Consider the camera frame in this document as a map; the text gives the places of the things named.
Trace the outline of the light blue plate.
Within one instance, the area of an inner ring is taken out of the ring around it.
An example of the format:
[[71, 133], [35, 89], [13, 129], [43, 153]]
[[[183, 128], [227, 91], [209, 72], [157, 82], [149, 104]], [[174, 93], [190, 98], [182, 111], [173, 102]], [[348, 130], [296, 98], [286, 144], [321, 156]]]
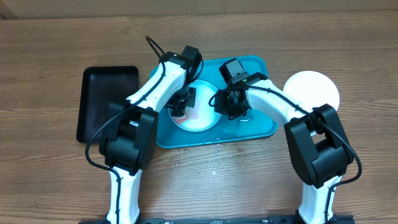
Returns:
[[209, 100], [216, 93], [217, 88], [211, 83], [203, 80], [196, 80], [190, 85], [190, 87], [194, 87], [197, 90], [194, 108], [198, 111], [199, 118], [184, 121], [182, 123], [176, 123], [172, 119], [170, 113], [169, 116], [179, 128], [186, 131], [205, 131], [214, 126], [221, 118], [221, 114], [214, 112], [214, 108], [209, 105]]

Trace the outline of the pink green sponge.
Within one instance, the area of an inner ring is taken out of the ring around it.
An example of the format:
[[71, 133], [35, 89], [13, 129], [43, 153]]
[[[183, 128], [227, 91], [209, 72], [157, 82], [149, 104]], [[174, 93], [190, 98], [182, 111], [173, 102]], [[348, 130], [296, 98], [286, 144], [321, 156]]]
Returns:
[[182, 123], [184, 121], [195, 120], [199, 118], [199, 113], [195, 108], [186, 107], [183, 110], [183, 115], [173, 116], [172, 119], [176, 123]]

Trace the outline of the white plate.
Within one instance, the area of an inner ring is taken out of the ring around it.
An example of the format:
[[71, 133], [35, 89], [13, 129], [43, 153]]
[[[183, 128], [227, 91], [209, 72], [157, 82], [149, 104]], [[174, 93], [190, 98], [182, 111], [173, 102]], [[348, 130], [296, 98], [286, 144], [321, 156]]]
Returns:
[[302, 71], [292, 75], [285, 83], [283, 92], [312, 107], [329, 104], [337, 111], [340, 94], [335, 83], [316, 71]]

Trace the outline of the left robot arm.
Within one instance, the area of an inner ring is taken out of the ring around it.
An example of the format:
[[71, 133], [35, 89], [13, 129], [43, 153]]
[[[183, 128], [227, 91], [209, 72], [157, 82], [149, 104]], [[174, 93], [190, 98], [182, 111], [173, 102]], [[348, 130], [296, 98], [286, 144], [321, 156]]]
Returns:
[[181, 117], [195, 105], [196, 89], [190, 84], [202, 61], [197, 48], [181, 54], [167, 52], [149, 81], [123, 105], [109, 106], [110, 122], [104, 127], [99, 151], [111, 177], [111, 203], [105, 223], [136, 223], [142, 171], [154, 153], [159, 113], [163, 108]]

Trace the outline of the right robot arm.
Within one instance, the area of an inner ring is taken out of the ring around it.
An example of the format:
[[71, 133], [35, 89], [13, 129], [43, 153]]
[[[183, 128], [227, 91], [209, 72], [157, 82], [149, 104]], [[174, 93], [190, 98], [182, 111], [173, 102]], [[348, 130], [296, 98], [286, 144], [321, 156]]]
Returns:
[[302, 201], [293, 223], [354, 223], [352, 216], [333, 213], [335, 189], [354, 161], [337, 114], [340, 95], [326, 75], [302, 71], [280, 90], [263, 73], [248, 73], [232, 58], [219, 68], [226, 82], [209, 100], [214, 111], [230, 120], [260, 111], [282, 126], [290, 160], [303, 182]]

